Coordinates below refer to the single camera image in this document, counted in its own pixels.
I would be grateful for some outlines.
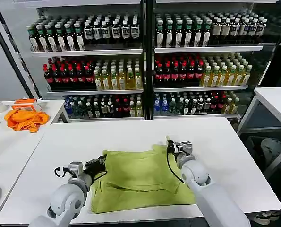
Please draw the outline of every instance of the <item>orange cloth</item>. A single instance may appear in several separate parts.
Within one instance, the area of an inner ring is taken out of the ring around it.
[[[4,119],[13,130],[29,129],[32,133],[37,132],[40,125],[46,124],[49,116],[45,112],[10,110]]]

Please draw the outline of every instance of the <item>tabletop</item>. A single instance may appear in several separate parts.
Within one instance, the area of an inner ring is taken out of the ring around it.
[[[49,121],[40,126],[37,133],[30,133],[29,130],[14,131],[7,126],[4,116],[12,109],[13,101],[3,103],[9,105],[9,108],[0,113],[0,119],[3,119],[0,124],[0,188],[2,188],[0,208],[41,140],[45,129],[59,117],[60,110],[64,106],[63,100],[41,101],[43,111],[50,117]]]
[[[0,225],[27,225],[45,215],[52,193],[68,176],[53,170],[98,158],[103,150],[142,152],[166,136],[193,142],[203,162],[245,213],[279,210],[281,204],[226,118],[183,118],[53,124],[46,131],[0,213]],[[88,195],[72,224],[122,223],[201,217],[196,205],[159,206],[93,214]]]
[[[255,88],[258,100],[281,122],[281,87]]]

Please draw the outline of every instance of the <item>black cord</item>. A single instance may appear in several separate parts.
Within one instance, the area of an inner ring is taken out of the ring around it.
[[[172,170],[172,168],[170,167],[170,163],[169,163],[169,154],[166,153],[166,156],[167,156],[167,163],[168,163],[168,167],[169,167],[170,171],[172,172],[172,174],[174,174],[174,176],[175,176],[178,180],[180,180],[182,183],[184,183],[183,180],[181,180],[181,179],[174,173],[174,171]]]

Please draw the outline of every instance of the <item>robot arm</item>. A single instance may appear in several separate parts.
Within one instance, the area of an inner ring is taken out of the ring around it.
[[[168,140],[167,153],[175,155],[184,183],[192,189],[196,204],[211,227],[250,227],[248,218],[225,190],[210,178],[192,155],[192,143]]]
[[[29,226],[67,227],[71,220],[79,215],[92,183],[107,173],[105,159],[106,155],[87,162],[85,170],[81,162],[71,162],[63,167],[62,176],[57,173],[60,168],[56,168],[54,170],[56,176],[64,177],[68,172],[71,178],[67,184],[62,185],[53,193],[47,215],[37,217]],[[104,174],[95,178],[98,173]]]

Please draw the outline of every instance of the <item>green cloth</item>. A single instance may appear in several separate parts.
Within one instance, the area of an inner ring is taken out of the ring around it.
[[[92,185],[94,213],[142,207],[195,204],[194,193],[169,170],[166,146],[146,152],[104,151],[108,173]],[[173,155],[170,166],[181,176]]]

